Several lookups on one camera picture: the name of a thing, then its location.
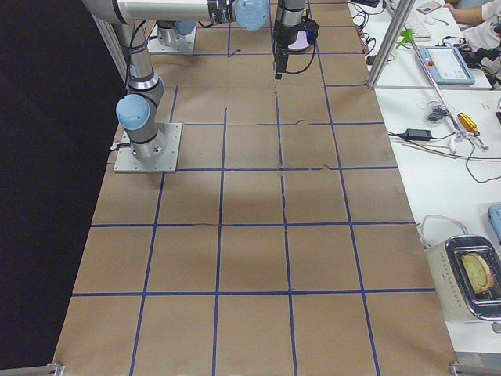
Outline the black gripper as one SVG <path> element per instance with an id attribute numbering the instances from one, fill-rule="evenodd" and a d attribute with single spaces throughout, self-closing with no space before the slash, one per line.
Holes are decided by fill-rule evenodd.
<path id="1" fill-rule="evenodd" d="M 289 44 L 289 31 L 284 26 L 274 26 L 272 35 L 272 48 L 276 66 L 276 80 L 282 79 L 282 73 L 284 73 L 287 68 Z"/>

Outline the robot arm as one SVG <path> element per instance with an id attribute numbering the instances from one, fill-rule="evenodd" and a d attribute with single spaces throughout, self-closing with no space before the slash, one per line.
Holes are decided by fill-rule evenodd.
<path id="1" fill-rule="evenodd" d="M 124 127 L 131 153 L 142 163 L 158 162 L 168 151 L 178 152 L 168 135 L 170 125 L 155 121 L 164 95 L 164 81 L 153 69 L 144 24 L 150 20 L 162 28 L 177 24 L 195 27 L 236 22 L 246 31 L 257 31 L 269 18 L 268 1 L 86 1 L 87 10 L 112 25 L 125 62 L 126 95 L 116 105 L 116 115 Z"/>
<path id="2" fill-rule="evenodd" d="M 162 45 L 170 46 L 183 41 L 196 29 L 196 21 L 158 20 L 157 39 Z"/>

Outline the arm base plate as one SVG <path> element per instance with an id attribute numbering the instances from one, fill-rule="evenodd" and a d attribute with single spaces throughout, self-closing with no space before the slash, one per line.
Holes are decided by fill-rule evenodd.
<path id="1" fill-rule="evenodd" d="M 132 143 L 124 132 L 116 144 L 116 173 L 176 173 L 182 139 L 182 123 L 157 123 L 157 135 L 149 143 Z"/>
<path id="2" fill-rule="evenodd" d="M 157 27 L 153 29 L 148 41 L 148 51 L 151 55 L 192 55 L 196 41 L 196 29 L 188 35 L 183 41 L 174 45 L 162 45 L 157 39 Z"/>

